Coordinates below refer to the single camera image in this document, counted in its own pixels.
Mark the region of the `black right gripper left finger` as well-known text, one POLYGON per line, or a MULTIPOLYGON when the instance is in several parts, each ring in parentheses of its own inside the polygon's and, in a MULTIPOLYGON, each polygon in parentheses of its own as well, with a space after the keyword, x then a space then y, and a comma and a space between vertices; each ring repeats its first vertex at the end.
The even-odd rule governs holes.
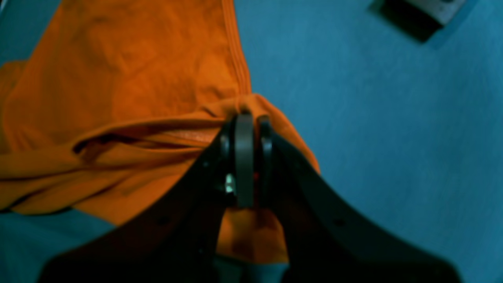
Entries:
POLYGON ((61 254, 40 283, 219 283, 216 244, 227 208, 254 205, 254 125, 225 123, 159 200, 129 222, 61 254))

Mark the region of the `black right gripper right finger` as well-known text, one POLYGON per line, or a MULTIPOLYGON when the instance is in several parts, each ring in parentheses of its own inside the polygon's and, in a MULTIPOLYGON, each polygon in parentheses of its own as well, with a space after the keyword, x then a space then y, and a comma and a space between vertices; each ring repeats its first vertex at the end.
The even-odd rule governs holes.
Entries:
POLYGON ((257 203, 279 220, 283 283, 459 283, 447 260, 393 235, 345 202, 305 156, 257 119, 257 203))

